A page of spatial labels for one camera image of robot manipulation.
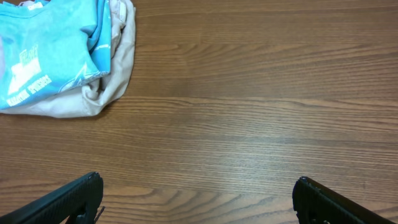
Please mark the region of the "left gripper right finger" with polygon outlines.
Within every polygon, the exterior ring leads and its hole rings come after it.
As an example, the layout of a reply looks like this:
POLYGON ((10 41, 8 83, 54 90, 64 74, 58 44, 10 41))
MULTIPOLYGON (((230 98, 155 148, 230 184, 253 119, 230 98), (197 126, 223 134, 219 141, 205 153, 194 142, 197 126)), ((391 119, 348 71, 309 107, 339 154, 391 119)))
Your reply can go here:
POLYGON ((394 224, 309 177, 300 177, 292 192, 300 224, 394 224))

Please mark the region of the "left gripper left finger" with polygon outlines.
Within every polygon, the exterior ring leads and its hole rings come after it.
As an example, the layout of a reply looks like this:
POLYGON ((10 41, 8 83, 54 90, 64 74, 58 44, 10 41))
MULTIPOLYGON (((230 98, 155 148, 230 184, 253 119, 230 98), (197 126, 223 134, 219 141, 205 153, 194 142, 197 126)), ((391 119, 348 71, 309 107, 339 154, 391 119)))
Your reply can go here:
POLYGON ((104 208, 103 179, 89 172, 49 194, 1 217, 6 224, 95 224, 104 208))

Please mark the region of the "light blue printed t-shirt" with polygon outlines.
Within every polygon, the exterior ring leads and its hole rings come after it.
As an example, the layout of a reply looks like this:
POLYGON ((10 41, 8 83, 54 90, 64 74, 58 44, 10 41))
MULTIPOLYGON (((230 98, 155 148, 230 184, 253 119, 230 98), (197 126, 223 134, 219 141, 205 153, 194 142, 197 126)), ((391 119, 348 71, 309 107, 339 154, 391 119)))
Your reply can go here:
POLYGON ((85 85, 110 70, 109 1, 1 3, 1 109, 85 85))

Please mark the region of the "folded beige trousers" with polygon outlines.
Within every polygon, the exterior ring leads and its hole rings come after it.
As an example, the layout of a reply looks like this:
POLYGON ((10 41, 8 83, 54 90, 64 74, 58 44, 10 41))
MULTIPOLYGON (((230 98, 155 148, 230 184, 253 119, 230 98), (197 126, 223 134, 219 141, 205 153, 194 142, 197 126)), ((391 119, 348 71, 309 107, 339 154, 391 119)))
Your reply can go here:
MULTIPOLYGON (((136 10, 131 1, 107 0, 111 12, 110 73, 85 85, 50 96, 43 100, 9 109, 4 114, 31 114, 54 118, 95 116, 112 101, 122 97, 134 65, 136 10)), ((14 5, 32 5, 22 1, 14 5)))

